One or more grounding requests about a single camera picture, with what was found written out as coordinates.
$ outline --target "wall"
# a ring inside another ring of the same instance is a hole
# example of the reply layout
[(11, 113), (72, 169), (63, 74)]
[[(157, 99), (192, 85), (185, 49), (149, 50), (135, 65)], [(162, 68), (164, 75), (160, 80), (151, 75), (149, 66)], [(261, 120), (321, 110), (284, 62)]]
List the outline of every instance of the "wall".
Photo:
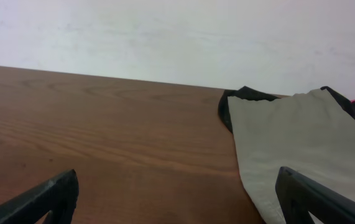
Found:
[(355, 99), (355, 0), (0, 0), (0, 65)]

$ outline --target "beige fabric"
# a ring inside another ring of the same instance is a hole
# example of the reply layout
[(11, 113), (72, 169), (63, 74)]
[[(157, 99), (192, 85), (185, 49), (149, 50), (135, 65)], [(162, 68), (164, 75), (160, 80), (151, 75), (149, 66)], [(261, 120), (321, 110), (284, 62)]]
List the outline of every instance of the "beige fabric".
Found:
[(355, 120), (329, 92), (228, 103), (241, 180), (266, 223), (285, 223), (275, 193), (281, 166), (355, 201)]

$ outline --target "black cloth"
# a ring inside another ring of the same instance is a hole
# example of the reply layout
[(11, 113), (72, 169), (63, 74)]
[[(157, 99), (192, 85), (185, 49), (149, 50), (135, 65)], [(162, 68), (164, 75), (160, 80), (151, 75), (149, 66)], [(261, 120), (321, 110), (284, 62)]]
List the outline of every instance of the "black cloth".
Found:
[[(328, 90), (328, 92), (333, 96), (336, 102), (338, 102), (342, 109), (347, 112), (353, 119), (355, 119), (355, 102), (351, 102), (346, 97), (340, 95), (338, 92), (334, 91), (328, 86), (321, 87), (321, 90)], [(225, 90), (219, 101), (218, 114), (220, 120), (224, 123), (224, 125), (229, 129), (230, 132), (233, 132), (233, 126), (231, 124), (231, 117), (229, 115), (228, 108), (227, 97), (229, 96), (236, 96), (240, 99), (254, 101), (273, 101), (275, 99), (279, 99), (279, 97), (253, 90), (247, 86), (244, 86), (239, 90)]]

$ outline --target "wooden table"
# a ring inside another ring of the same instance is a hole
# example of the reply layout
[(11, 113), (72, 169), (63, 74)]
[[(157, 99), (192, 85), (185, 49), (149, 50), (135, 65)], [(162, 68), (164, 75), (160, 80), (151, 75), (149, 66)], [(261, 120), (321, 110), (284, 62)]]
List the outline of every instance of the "wooden table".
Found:
[(0, 203), (75, 169), (73, 223), (261, 223), (222, 92), (0, 67)]

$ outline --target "black object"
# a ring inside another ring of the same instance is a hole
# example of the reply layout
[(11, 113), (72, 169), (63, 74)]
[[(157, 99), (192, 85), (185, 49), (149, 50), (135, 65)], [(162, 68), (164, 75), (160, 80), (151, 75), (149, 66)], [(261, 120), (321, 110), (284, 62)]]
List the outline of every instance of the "black object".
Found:
[[(346, 97), (340, 95), (338, 92), (334, 91), (328, 86), (321, 87), (321, 90), (328, 90), (328, 92), (333, 96), (336, 102), (339, 103), (340, 107), (342, 107), (342, 109), (345, 112), (350, 114), (350, 116), (355, 119), (355, 102), (352, 103)], [(233, 126), (231, 124), (231, 117), (229, 115), (229, 108), (228, 108), (227, 97), (229, 96), (236, 96), (240, 99), (254, 100), (254, 101), (259, 101), (259, 100), (273, 101), (275, 99), (279, 99), (279, 97), (267, 93), (262, 93), (257, 90), (253, 90), (247, 86), (244, 86), (239, 90), (225, 90), (219, 101), (218, 114), (220, 120), (224, 123), (224, 125), (229, 129), (230, 132), (233, 132)]]
[(0, 205), (0, 224), (69, 224), (78, 199), (74, 170), (68, 170)]
[(275, 191), (287, 224), (314, 224), (308, 212), (324, 224), (355, 223), (355, 202), (291, 168), (280, 168)]

